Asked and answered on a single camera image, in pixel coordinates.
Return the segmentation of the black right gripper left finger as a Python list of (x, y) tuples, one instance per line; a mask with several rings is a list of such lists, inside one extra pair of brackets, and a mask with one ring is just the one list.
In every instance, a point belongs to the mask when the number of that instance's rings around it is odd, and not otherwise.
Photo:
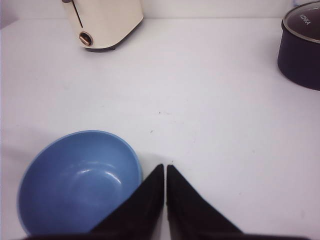
[(149, 240), (164, 206), (164, 165), (159, 164), (108, 217), (95, 226), (94, 240)]

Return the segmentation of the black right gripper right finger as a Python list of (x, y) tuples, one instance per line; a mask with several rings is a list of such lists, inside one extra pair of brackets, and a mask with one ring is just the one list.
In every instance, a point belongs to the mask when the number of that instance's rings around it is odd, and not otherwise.
[(211, 206), (174, 165), (166, 169), (166, 206), (172, 240), (198, 240), (201, 234), (242, 235)]

